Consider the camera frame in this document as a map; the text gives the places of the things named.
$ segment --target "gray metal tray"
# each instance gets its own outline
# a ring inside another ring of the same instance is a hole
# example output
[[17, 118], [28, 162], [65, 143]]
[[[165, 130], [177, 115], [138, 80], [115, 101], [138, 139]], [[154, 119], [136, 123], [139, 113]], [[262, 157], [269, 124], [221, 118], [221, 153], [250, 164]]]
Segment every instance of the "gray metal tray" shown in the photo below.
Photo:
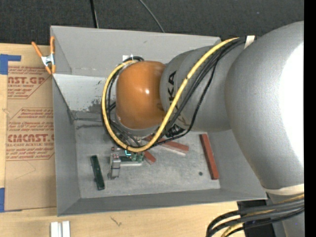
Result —
[[[51, 27], [55, 36], [53, 80], [58, 215], [180, 206], [266, 198], [231, 130], [209, 133], [220, 179], [211, 180], [196, 133], [179, 140], [179, 155], [151, 150], [153, 165], [123, 166], [108, 180], [114, 145], [101, 120], [105, 78], [124, 55], [167, 63], [179, 53], [218, 43], [219, 38], [107, 29]], [[97, 155], [106, 188], [98, 191], [90, 156]]]

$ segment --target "blue tape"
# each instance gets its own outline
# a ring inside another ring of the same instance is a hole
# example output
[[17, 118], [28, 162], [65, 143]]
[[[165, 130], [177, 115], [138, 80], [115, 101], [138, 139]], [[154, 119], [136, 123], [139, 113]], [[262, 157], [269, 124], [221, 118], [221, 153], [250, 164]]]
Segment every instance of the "blue tape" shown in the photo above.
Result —
[[0, 54], [0, 75], [8, 74], [9, 61], [21, 61], [21, 55]]
[[0, 212], [4, 212], [4, 188], [0, 189]]

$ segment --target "orange clip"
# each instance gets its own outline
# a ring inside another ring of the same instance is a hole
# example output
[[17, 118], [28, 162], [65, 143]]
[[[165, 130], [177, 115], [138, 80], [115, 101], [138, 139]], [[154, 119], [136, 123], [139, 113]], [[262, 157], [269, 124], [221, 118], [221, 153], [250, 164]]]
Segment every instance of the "orange clip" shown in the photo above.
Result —
[[48, 56], [43, 56], [41, 53], [39, 47], [36, 45], [35, 42], [32, 42], [32, 46], [34, 47], [36, 53], [38, 56], [42, 59], [45, 68], [47, 72], [51, 75], [52, 73], [54, 74], [56, 72], [56, 65], [55, 65], [55, 37], [51, 36], [50, 37], [50, 55]]

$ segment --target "red object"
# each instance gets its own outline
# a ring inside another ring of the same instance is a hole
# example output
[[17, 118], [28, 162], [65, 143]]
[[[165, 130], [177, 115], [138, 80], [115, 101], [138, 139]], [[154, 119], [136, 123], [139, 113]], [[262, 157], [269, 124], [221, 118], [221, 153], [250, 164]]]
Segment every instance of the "red object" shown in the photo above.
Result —
[[144, 153], [144, 158], [150, 165], [153, 165], [156, 161], [156, 158], [151, 153], [149, 153], [147, 150]]
[[[146, 141], [150, 141], [151, 139], [152, 139], [151, 136], [144, 138], [144, 140], [146, 140]], [[183, 153], [183, 154], [186, 154], [189, 151], [188, 146], [174, 142], [174, 141], [166, 142], [166, 143], [162, 144], [161, 146], [178, 151], [178, 152]]]
[[216, 162], [213, 156], [211, 144], [209, 142], [207, 134], [200, 134], [199, 138], [202, 143], [203, 151], [207, 160], [207, 166], [209, 169], [209, 173], [211, 174], [212, 180], [219, 179], [219, 173], [217, 170]]

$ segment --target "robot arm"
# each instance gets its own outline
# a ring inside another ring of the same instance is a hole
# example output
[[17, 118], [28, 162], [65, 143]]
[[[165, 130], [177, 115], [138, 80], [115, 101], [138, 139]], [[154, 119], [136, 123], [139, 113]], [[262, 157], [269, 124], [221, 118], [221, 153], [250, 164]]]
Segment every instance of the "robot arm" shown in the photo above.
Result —
[[[113, 71], [117, 125], [132, 136], [154, 137], [139, 147], [110, 134], [137, 154], [164, 135], [174, 139], [190, 130], [231, 129], [261, 185], [278, 203], [304, 193], [304, 23], [276, 29], [246, 49], [244, 42], [231, 39], [192, 50], [166, 65], [129, 61], [127, 68]], [[102, 107], [112, 130], [109, 85], [110, 79]], [[304, 214], [283, 225], [288, 237], [303, 236]]]

